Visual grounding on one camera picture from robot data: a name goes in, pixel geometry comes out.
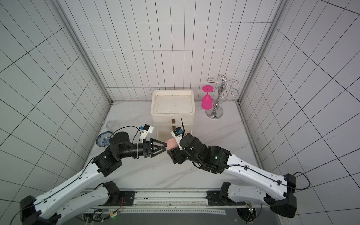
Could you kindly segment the pink sticky notes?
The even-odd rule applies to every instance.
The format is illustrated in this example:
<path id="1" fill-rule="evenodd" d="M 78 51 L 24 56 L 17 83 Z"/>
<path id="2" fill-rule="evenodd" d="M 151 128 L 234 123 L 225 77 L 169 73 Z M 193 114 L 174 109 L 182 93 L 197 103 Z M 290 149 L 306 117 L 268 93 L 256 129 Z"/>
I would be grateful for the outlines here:
<path id="1" fill-rule="evenodd" d="M 175 138 L 167 140 L 166 144 L 167 144 L 167 147 L 166 147 L 167 150 L 172 150 L 172 149 L 178 148 L 178 143 Z"/>

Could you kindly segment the cabinet drawer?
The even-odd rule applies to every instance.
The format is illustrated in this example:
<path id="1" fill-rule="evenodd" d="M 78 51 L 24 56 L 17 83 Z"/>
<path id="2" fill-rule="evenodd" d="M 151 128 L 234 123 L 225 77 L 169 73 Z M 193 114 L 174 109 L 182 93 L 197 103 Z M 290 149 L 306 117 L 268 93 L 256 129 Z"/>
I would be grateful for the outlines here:
<path id="1" fill-rule="evenodd" d="M 157 137 L 156 139 L 162 142 L 165 142 L 171 138 L 173 138 L 172 136 L 172 130 L 164 130 L 164 129 L 160 129 L 160 128 L 156 128 L 156 132 L 157 132 Z"/>

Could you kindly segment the white plastic drawer cabinet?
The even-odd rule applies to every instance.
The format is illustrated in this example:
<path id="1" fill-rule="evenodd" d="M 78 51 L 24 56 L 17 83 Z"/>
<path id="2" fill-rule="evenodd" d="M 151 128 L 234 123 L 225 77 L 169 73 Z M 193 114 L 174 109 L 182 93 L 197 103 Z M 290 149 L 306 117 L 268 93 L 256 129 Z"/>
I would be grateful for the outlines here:
<path id="1" fill-rule="evenodd" d="M 192 90 L 156 90 L 152 94 L 151 116 L 159 132 L 184 127 L 190 133 L 195 124 L 195 99 Z"/>

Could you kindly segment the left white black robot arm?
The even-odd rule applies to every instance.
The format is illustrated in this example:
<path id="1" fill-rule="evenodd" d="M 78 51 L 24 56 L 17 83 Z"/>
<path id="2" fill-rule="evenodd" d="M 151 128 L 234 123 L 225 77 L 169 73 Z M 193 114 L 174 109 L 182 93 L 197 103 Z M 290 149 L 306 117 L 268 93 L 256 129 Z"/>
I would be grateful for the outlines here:
<path id="1" fill-rule="evenodd" d="M 167 148 L 167 143 L 150 139 L 131 143 L 126 132 L 110 138 L 104 152 L 94 157 L 80 172 L 58 187 L 38 196 L 27 196 L 20 202 L 23 225 L 61 225 L 95 206 L 117 205 L 122 193 L 112 181 L 85 195 L 79 195 L 89 185 L 98 184 L 122 166 L 123 158 L 152 158 Z"/>

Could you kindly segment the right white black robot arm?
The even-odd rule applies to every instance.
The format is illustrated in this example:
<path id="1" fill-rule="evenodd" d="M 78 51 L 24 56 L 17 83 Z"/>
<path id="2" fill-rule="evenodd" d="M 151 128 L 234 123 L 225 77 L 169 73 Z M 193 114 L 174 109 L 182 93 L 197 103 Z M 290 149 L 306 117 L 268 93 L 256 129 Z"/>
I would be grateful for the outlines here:
<path id="1" fill-rule="evenodd" d="M 250 187 L 223 183 L 220 194 L 224 203 L 251 202 L 264 204 L 283 217 L 294 218 L 297 211 L 296 177 L 277 175 L 245 162 L 218 146 L 206 146 L 187 134 L 166 141 L 167 153 L 174 164 L 191 161 L 198 169 L 225 174 L 250 184 Z"/>

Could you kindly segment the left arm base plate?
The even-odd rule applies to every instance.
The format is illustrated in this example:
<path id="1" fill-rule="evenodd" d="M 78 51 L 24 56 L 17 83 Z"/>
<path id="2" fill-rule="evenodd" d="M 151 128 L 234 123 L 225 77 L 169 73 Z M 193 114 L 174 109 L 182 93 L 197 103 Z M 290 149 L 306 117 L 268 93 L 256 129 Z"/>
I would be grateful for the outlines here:
<path id="1" fill-rule="evenodd" d="M 135 191 L 118 191 L 112 195 L 111 203 L 114 206 L 132 206 L 135 194 Z"/>

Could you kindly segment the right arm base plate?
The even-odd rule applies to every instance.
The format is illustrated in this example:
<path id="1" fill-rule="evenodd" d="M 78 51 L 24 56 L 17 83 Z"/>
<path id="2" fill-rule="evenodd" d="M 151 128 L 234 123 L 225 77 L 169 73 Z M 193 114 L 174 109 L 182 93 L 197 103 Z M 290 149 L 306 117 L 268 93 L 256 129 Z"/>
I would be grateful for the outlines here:
<path id="1" fill-rule="evenodd" d="M 246 202 L 235 202 L 224 191 L 207 191 L 206 199 L 209 206 L 245 206 Z"/>

